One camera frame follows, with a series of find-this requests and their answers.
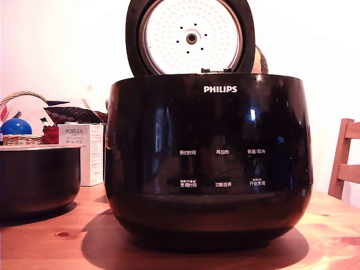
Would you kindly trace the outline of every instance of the wooden chair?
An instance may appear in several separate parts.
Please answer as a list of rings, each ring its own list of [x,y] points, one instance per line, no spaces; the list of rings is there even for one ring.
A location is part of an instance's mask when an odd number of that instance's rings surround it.
[[[341,200],[344,181],[360,184],[360,165],[347,165],[352,139],[360,139],[360,122],[342,119],[328,194]]]

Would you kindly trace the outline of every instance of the white perforated plate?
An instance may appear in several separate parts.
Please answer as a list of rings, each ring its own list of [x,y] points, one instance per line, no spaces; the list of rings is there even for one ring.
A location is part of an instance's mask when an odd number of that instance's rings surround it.
[[[142,56],[158,74],[223,71],[238,64],[242,51],[239,21],[222,0],[158,0],[139,34]]]

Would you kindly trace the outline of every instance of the black pot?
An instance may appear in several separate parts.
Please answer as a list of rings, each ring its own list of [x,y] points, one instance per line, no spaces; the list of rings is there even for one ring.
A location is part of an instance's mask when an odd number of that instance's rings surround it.
[[[80,190],[80,146],[0,147],[0,217],[23,219],[60,210]]]
[[[142,241],[181,249],[267,244],[297,224],[312,185],[299,79],[158,75],[112,87],[106,194]]]

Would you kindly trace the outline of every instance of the porlex box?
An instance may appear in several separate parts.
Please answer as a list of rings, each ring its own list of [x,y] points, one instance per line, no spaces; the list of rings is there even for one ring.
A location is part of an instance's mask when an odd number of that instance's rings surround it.
[[[81,186],[104,182],[104,126],[98,124],[58,125],[61,145],[83,145],[81,149]]]

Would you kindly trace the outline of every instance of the wood grain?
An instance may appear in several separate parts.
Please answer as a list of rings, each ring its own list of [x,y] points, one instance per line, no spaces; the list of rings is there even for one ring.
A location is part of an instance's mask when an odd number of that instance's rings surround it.
[[[76,208],[59,217],[2,228],[1,269],[360,269],[360,209],[317,191],[283,237],[260,249],[219,254],[133,244],[109,210],[102,184],[82,187],[75,201]]]

